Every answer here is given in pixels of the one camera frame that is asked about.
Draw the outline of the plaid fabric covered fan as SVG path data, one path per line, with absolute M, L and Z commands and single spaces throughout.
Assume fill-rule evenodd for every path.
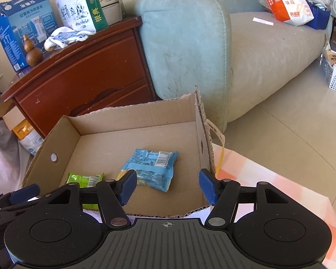
M 0 119 L 0 194 L 21 188 L 31 158 L 16 135 Z

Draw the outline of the light blue snack packet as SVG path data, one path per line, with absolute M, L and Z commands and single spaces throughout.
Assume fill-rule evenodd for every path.
M 174 164 L 179 152 L 149 151 L 135 149 L 117 176 L 119 180 L 129 170 L 136 171 L 137 184 L 163 192 L 169 190 L 174 176 Z

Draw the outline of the blue bag on sofa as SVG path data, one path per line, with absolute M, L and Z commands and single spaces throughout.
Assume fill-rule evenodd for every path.
M 316 30 L 325 30 L 328 26 L 331 10 L 328 10 L 322 4 L 317 4 L 308 1 L 308 6 L 314 16 L 314 19 L 306 25 Z

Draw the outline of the blue appliance box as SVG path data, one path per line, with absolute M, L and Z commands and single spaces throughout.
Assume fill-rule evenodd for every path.
M 0 2 L 0 43 L 15 72 L 28 66 L 24 36 L 44 50 L 45 40 L 57 28 L 50 0 Z

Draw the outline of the pink checkered tablecloth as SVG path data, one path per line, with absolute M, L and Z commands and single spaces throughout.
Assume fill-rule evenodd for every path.
M 217 179 L 240 183 L 256 164 L 219 145 L 213 146 Z M 182 268 L 336 268 L 336 214 L 331 203 L 298 184 L 290 192 L 276 173 L 269 182 L 240 187 L 230 227 L 184 222 L 180 234 Z

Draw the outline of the white cardboard milk box tray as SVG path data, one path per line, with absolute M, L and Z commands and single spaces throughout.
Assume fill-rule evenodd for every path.
M 215 172 L 210 126 L 199 91 L 180 98 L 63 116 L 45 137 L 22 186 L 41 195 L 65 185 L 69 174 L 116 179 L 137 149 L 176 152 L 167 192 L 137 186 L 129 215 L 178 217 L 207 207 L 198 174 Z

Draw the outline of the wooden gourd ornament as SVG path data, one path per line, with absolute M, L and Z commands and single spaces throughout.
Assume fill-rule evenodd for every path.
M 26 62 L 29 66 L 37 66 L 43 60 L 43 52 L 35 46 L 26 34 L 24 34 L 24 50 L 26 51 Z

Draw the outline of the green snack packet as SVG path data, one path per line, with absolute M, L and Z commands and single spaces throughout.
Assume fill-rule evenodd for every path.
M 98 182 L 102 181 L 103 178 L 103 173 L 94 176 L 84 176 L 80 174 L 69 173 L 66 183 L 77 182 L 81 188 L 92 188 L 95 187 Z M 82 202 L 82 207 L 86 210 L 98 210 L 98 204 L 89 204 Z

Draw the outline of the small open cardboard box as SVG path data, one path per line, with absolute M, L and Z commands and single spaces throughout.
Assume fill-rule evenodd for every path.
M 34 130 L 33 126 L 12 100 L 0 102 L 0 118 L 3 119 L 7 128 L 13 131 L 19 140 L 23 140 Z

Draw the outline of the white printed sack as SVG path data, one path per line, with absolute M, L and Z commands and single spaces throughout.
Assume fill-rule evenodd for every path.
M 31 155 L 35 156 L 43 143 L 43 138 L 39 135 L 39 133 L 36 130 L 32 130 L 23 139 L 19 140 L 19 143 Z

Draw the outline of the dark red wooden cabinet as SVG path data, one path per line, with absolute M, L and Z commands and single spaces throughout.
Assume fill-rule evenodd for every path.
M 155 101 L 141 26 L 141 17 L 131 16 L 84 42 L 45 53 L 12 80 L 2 100 L 13 101 L 42 137 L 64 115 Z

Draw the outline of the light green grey sofa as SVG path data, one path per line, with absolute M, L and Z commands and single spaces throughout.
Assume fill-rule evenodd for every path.
M 259 0 L 134 0 L 127 9 L 142 19 L 156 95 L 166 100 L 199 89 L 220 130 L 318 59 L 328 36 L 276 20 Z

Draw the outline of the white blue cloth gloves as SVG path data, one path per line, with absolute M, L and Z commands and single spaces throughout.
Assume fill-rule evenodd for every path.
M 43 47 L 48 52 L 64 49 L 70 44 L 83 42 L 95 34 L 96 31 L 73 30 L 72 28 L 63 26 L 52 32 L 52 34 L 45 40 Z

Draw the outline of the white perforated basket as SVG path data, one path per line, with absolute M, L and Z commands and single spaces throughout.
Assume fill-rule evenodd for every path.
M 321 67 L 330 89 L 336 91 L 336 52 L 324 50 L 321 56 Z

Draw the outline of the white paper slip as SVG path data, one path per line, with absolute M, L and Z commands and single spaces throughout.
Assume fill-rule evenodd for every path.
M 261 18 L 258 17 L 253 17 L 252 19 L 254 22 L 260 23 L 260 24 L 264 24 L 264 25 L 269 25 L 269 26 L 273 26 L 274 23 L 271 21 L 267 21 L 267 20 L 263 20 Z

